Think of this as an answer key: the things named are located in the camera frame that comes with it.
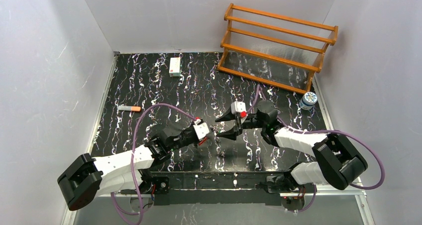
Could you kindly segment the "steel key organizer red handle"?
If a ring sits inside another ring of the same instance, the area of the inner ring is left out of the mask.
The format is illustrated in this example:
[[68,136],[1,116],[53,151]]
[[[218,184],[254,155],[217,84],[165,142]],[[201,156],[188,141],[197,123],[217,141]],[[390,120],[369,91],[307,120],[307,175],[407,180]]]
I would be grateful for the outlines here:
[[219,131],[217,128],[211,127],[210,132],[203,139],[199,141],[196,147],[216,143],[218,141],[218,137],[216,136],[218,133]]

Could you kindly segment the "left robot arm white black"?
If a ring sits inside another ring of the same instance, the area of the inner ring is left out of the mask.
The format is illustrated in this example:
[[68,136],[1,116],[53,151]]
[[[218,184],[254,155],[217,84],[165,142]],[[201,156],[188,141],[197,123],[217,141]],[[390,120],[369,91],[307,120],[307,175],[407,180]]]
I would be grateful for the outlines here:
[[57,179],[68,209],[76,211],[100,195],[138,188],[147,181],[141,170],[168,160],[173,150],[198,145],[209,132],[205,122],[191,123],[185,129],[169,124],[134,151],[104,157],[88,153],[78,156]]

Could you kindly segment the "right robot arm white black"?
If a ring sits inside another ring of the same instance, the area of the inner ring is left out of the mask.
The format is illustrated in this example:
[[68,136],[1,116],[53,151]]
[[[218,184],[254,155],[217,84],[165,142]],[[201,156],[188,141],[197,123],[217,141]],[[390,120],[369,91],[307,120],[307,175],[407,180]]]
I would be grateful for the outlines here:
[[305,184],[331,185],[344,190],[367,170],[368,164],[350,140],[338,132],[298,132],[278,120],[278,110],[271,101],[262,100],[257,111],[248,114],[243,102],[233,102],[216,122],[234,121],[234,126],[218,137],[236,140],[244,129],[261,129],[266,143],[278,148],[300,151],[314,162],[296,163],[265,185],[292,191]]

